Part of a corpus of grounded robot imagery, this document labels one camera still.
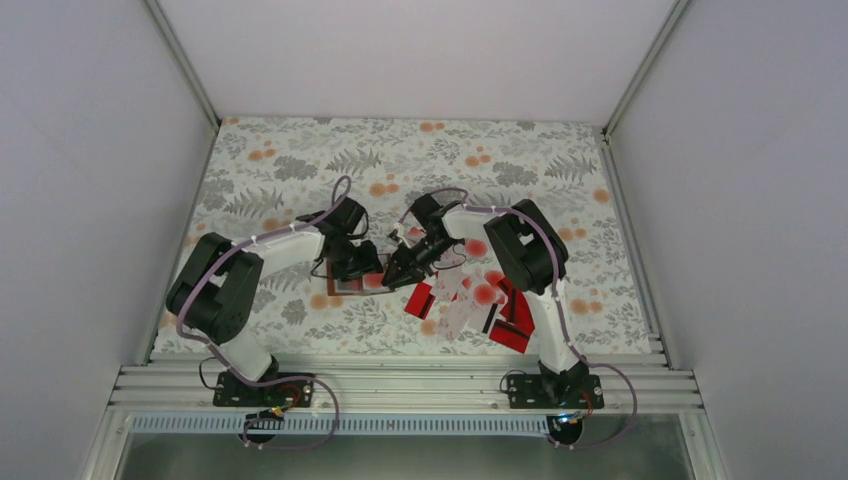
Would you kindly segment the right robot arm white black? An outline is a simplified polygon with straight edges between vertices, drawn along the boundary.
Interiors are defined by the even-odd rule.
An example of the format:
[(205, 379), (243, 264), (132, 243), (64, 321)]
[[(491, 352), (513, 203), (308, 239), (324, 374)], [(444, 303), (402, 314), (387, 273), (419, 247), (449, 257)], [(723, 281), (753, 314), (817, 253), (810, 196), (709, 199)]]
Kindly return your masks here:
[(499, 263), (498, 279), (486, 285), (492, 300), (475, 297), (487, 307), (483, 330), (489, 339), (519, 353), (537, 340), (539, 371), (527, 375), (518, 387), (512, 406), (527, 408), (579, 408), (595, 405), (589, 393), (594, 386), (590, 368), (568, 334), (569, 320), (560, 287), (569, 254), (538, 206), (524, 199), (511, 207), (481, 207), (459, 200), (440, 203), (432, 193), (417, 198), (408, 210), (423, 229), (411, 244), (393, 232), (396, 250), (389, 258), (382, 284), (389, 288), (409, 285), (418, 290), (408, 309), (422, 313), (435, 298), (422, 293), (435, 264), (453, 247), (483, 242)]

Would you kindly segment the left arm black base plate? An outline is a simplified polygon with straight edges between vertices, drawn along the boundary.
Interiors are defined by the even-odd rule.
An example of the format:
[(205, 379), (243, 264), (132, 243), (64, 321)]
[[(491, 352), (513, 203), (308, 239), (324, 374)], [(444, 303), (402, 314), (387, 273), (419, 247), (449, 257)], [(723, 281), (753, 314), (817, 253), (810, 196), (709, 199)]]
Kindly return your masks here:
[(296, 376), (296, 380), (267, 387), (244, 384), (230, 372), (218, 375), (212, 399), (215, 407), (276, 408), (302, 407), (311, 405), (315, 376), (310, 373), (278, 373), (270, 380)]

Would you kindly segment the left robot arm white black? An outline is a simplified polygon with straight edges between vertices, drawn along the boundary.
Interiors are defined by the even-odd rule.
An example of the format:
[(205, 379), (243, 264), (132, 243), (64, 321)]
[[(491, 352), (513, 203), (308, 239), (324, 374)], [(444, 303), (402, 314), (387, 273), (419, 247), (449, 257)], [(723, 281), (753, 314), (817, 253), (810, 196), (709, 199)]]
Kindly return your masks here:
[(382, 272), (375, 245), (357, 230), (366, 220), (362, 205), (341, 197), (327, 210), (241, 243), (218, 233), (202, 236), (165, 300), (178, 335), (205, 345), (249, 402), (270, 402), (278, 391), (275, 359), (247, 329), (261, 278), (315, 261), (343, 282)]

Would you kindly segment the brown leather card holder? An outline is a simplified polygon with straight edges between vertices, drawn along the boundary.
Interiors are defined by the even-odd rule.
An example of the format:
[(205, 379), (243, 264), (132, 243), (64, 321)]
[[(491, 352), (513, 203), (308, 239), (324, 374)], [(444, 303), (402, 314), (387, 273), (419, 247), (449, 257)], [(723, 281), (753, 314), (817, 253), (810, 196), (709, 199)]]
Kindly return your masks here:
[(330, 296), (367, 296), (394, 292), (393, 288), (386, 287), (384, 290), (364, 291), (362, 286), (363, 276), (353, 280), (342, 281), (341, 278), (337, 277), (336, 274), (333, 272), (331, 265), (328, 265), (326, 267), (326, 276), (328, 278), (327, 291)]

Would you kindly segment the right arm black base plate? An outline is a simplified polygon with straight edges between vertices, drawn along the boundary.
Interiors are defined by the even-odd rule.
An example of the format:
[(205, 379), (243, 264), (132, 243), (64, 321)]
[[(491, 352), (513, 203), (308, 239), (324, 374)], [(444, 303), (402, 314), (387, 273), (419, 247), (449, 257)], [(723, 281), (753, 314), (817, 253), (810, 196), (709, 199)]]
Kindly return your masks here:
[(604, 409), (604, 390), (598, 375), (590, 374), (579, 384), (551, 393), (541, 374), (510, 371), (501, 380), (501, 391), (511, 409)]

